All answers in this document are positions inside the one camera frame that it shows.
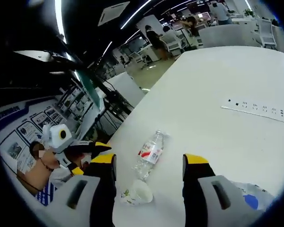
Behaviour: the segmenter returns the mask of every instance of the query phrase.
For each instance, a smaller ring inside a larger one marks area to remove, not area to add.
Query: floor
[[[132,74],[132,77],[139,87],[151,89],[174,62],[174,59],[152,62],[149,66]]]

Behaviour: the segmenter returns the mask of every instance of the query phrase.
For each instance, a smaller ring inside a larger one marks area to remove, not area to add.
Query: person
[[[163,32],[165,32],[166,34],[175,35],[177,37],[176,31],[171,29],[169,26],[164,26],[163,27]]]
[[[193,17],[193,16],[188,17],[188,18],[186,18],[186,21],[180,20],[180,23],[185,25],[185,26],[188,26],[189,30],[190,30],[190,32],[191,32],[191,34],[193,36],[199,36],[199,32],[198,32],[198,30],[195,27],[198,24],[198,22],[195,19],[195,17]]]
[[[232,20],[229,17],[230,14],[227,8],[222,3],[218,3],[217,1],[211,1],[209,9],[213,16],[218,20],[218,25],[232,24]]]
[[[29,152],[30,154],[33,156],[33,158],[37,161],[37,160],[41,160],[42,158],[40,157],[40,153],[44,153],[45,152],[45,148],[44,146],[37,142],[37,141],[33,141],[30,146],[29,146]],[[78,167],[82,167],[81,166],[81,160],[85,157],[85,155],[83,153],[78,153],[76,155],[72,154],[69,155],[68,154],[68,158],[72,160],[73,163],[75,163]],[[72,176],[72,172],[62,166],[59,165],[58,168],[51,168],[53,171],[49,176],[49,179],[51,181],[51,183],[58,189],[60,188],[65,182],[67,182]]]
[[[149,25],[145,26],[146,36],[153,48],[157,49],[163,60],[168,59],[168,54],[165,49],[164,43],[160,40],[160,36],[152,30],[152,27]]]

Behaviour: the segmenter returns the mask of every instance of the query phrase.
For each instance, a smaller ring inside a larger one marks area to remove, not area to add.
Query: crumpled paper cup
[[[128,205],[145,204],[151,202],[152,199],[151,189],[141,180],[135,180],[132,186],[121,195],[121,202]]]

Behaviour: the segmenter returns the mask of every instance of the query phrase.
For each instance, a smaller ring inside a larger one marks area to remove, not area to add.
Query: ceiling
[[[124,29],[122,24],[147,0],[131,0],[120,17],[98,26],[106,7],[126,0],[62,0],[62,21],[69,47],[84,63],[97,61],[112,41],[110,50],[123,44],[134,32],[142,17],[161,14],[186,0],[151,0]],[[34,7],[25,4],[13,6],[6,29],[6,43],[13,50],[51,50],[61,53],[56,23],[54,0],[42,1]]]

